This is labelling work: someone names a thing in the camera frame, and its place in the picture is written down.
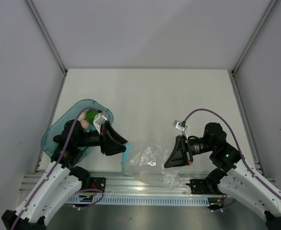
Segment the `pink egg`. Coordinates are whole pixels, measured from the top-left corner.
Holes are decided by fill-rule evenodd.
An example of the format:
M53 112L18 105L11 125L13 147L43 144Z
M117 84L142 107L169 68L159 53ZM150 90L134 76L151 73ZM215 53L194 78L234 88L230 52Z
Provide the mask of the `pink egg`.
M86 119L81 120L80 124L81 124L83 129L88 129L90 127L90 124L89 124L89 122Z

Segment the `green bell pepper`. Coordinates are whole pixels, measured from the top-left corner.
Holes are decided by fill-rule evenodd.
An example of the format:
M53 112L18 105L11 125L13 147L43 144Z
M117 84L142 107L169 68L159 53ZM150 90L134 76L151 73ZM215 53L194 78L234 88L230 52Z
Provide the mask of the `green bell pepper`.
M93 123L95 116L99 113L99 110L89 109L85 115L86 120L90 123Z

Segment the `clear zip top bag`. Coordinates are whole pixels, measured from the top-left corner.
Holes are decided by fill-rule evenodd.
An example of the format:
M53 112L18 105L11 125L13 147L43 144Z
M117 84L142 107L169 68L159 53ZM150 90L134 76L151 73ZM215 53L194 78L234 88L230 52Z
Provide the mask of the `clear zip top bag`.
M181 183L178 169L166 169L164 163L170 155L160 145L131 142L127 143L122 154L121 171L134 178L140 175L158 174L165 187L173 188Z

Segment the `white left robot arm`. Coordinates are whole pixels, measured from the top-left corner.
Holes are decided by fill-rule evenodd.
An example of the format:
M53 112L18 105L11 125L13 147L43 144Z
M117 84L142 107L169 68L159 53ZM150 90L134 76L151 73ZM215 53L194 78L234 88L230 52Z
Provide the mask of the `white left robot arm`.
M77 165L83 156L82 148L99 146L102 154L112 156L125 152L128 142L109 121L87 132L76 119L67 121L53 141L57 147L38 183L15 210L3 213L6 229L45 230L54 214L77 192L101 194L102 190L93 186L91 173Z

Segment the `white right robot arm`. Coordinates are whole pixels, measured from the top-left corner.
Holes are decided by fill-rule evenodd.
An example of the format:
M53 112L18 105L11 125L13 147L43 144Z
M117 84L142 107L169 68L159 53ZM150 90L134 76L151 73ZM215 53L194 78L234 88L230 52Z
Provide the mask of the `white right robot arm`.
M281 190L226 141L219 123L208 123L201 138L188 137L187 146L191 156L211 152L210 160L216 168L205 178L210 193L229 195L257 214L269 230L281 230Z

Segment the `teal plastic tray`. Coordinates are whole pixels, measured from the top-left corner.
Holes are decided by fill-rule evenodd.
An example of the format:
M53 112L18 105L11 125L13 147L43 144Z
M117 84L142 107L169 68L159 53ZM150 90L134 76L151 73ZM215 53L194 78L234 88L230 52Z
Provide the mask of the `teal plastic tray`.
M57 143L53 141L53 137L56 135L60 135L64 130L64 125L69 120L74 120L77 114L84 109L85 107L93 107L97 110L105 111L108 114L108 121L113 123L113 114L112 112L92 99L84 99L75 103L70 109L66 110L64 114L60 118L56 120L56 122L45 132L41 139L41 147L42 150L46 153L50 158L52 157L54 150L57 147Z

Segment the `white garlic bulb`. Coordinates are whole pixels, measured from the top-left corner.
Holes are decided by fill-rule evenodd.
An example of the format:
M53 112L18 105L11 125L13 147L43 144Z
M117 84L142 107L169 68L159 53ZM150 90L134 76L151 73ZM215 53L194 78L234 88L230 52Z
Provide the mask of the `white garlic bulb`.
M80 114L80 116L78 117L78 121L82 121L82 120L84 120L84 119L86 119L86 113L85 113L85 112L82 112L82 113Z

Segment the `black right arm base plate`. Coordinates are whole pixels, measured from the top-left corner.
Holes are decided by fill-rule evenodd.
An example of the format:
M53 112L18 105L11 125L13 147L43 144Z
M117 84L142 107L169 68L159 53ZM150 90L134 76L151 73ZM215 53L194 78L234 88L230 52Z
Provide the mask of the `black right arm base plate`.
M206 179L190 179L186 185L191 189L193 195L217 195L219 190L209 180Z

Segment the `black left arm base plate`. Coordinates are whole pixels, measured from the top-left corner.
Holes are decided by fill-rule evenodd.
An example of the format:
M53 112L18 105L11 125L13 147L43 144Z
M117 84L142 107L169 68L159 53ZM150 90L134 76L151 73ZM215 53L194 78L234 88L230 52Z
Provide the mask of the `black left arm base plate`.
M81 189L98 189L105 191L106 187L106 178L105 177L91 177L82 182Z

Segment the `aluminium table edge rail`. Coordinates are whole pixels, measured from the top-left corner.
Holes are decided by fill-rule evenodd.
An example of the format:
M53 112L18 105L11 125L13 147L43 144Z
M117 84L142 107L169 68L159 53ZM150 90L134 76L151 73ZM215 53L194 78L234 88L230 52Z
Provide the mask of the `aluminium table edge rail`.
M181 183L173 188L165 187L158 174L140 175L136 178L122 172L92 172L92 177L106 178L105 193L115 196L190 196L186 185L190 179L205 179L205 172L180 173Z

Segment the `left aluminium frame post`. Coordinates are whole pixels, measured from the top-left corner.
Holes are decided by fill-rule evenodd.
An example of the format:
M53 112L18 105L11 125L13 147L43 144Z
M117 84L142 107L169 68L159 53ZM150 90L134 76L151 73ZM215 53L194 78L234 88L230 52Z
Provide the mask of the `left aluminium frame post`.
M47 27L45 26L45 23L43 22L42 17L40 16L40 13L38 12L35 3L33 0L24 0L23 1L30 13L30 15L32 16L39 32L42 35L42 38L44 39L51 55L53 56L53 58L55 59L58 67L60 68L61 72L66 75L67 73L67 68L65 67L65 64L62 60L62 58L60 57L60 54L55 46L55 43L53 42L53 39L51 38L49 31L47 29Z

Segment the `aluminium frame post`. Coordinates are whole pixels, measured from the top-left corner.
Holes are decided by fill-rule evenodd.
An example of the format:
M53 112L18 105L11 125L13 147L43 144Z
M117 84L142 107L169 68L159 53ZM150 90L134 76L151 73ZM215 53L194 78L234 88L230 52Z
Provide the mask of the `aluminium frame post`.
M271 16L274 14L275 10L277 9L277 6L279 5L280 0L270 0L263 15L261 16L259 22L257 23L251 37L249 38L245 48L243 49L243 52L239 56L239 59L237 60L234 68L232 69L232 76L235 77L244 64L246 58L252 51L254 45L256 44L257 40L259 39L261 33L263 32L264 28L268 24Z
M61 72L66 75L67 73L67 68L65 67L65 64L62 60L62 58L60 57L60 54L55 46L55 43L53 42L53 39L51 38L49 31L47 29L47 27L45 26L45 23L43 22L42 17L40 16L40 13L38 12L35 3L33 0L24 0L23 1L30 13L30 15L32 16L39 32L42 35L42 38L44 39L51 55L53 56L53 58L55 59L58 67L60 68Z

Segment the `right aluminium frame post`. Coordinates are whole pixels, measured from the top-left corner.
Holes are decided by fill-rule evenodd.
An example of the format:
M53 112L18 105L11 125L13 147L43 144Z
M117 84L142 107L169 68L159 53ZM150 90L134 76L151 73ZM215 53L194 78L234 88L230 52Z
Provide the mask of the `right aluminium frame post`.
M268 24L271 16L274 14L275 10L277 9L277 6L279 5L280 0L270 0L263 15L261 16L259 22L257 23L251 37L249 38L245 48L243 49L243 52L239 56L239 59L237 60L234 68L232 69L232 76L235 77L244 64L246 58L252 51L254 45L256 44L257 40L259 39L261 33L263 32L264 28Z

